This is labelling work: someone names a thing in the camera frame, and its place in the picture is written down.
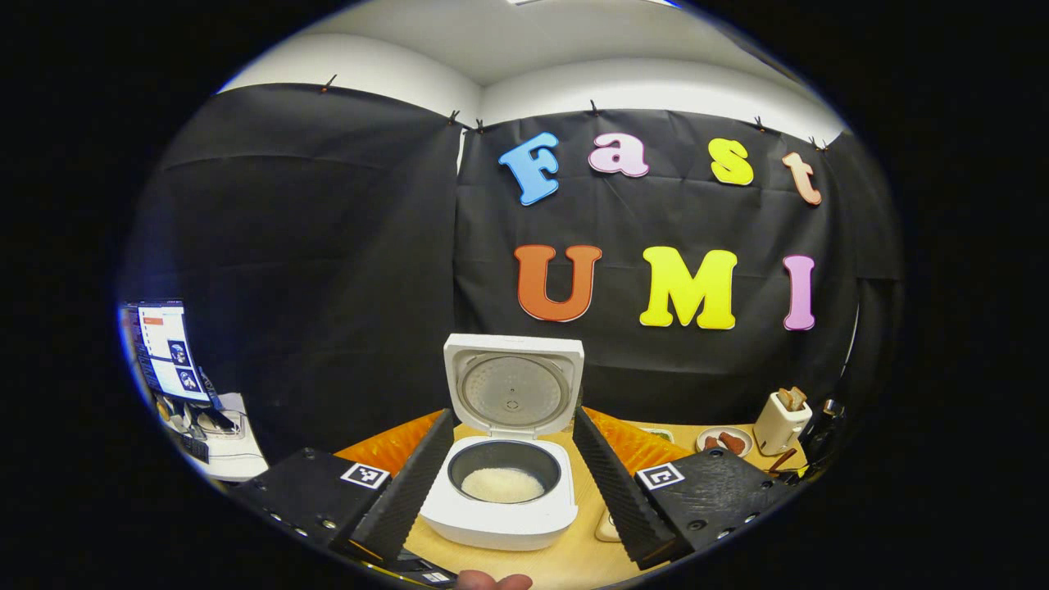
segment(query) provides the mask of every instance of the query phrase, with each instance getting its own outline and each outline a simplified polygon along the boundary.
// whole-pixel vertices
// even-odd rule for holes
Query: white desk
[[[230,418],[233,418],[234,414],[237,415],[243,437],[236,439],[209,437],[204,441],[208,445],[208,463],[197,460],[188,452],[183,455],[208,478],[223,482],[245,482],[269,469],[270,465],[266,464],[258,442],[255,441],[255,433],[252,431],[251,422],[244,413],[244,400],[240,394],[222,394],[218,396],[218,400],[222,404],[222,414]],[[164,421],[164,424],[179,435],[186,434],[185,428],[170,420]]]

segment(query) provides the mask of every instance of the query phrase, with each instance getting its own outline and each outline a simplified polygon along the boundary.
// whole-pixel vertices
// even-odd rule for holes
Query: monitor screen
[[[190,352],[184,315],[185,308],[178,300],[125,303],[121,313],[125,351],[140,386],[155,394],[210,404]]]

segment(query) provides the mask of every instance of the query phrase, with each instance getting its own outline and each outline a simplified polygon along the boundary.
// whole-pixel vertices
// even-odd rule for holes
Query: keyboard
[[[178,440],[181,443],[183,450],[188,452],[190,457],[208,463],[208,443],[186,435],[179,435]]]

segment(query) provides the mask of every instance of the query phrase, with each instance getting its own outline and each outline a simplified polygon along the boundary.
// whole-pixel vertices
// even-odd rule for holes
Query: plate
[[[695,450],[699,452],[703,452],[703,441],[705,441],[707,437],[713,437],[716,439],[718,437],[721,436],[722,433],[728,433],[733,437],[743,439],[744,447],[743,447],[743,452],[740,454],[740,457],[746,457],[747,454],[750,452],[750,449],[754,447],[754,439],[751,438],[750,434],[747,433],[746,430],[742,430],[734,426],[714,426],[713,428],[707,428],[706,430],[703,430],[702,433],[700,433],[700,436],[695,438]],[[723,443],[720,440],[718,441],[718,445],[728,450],[728,447],[725,446],[725,443]]]

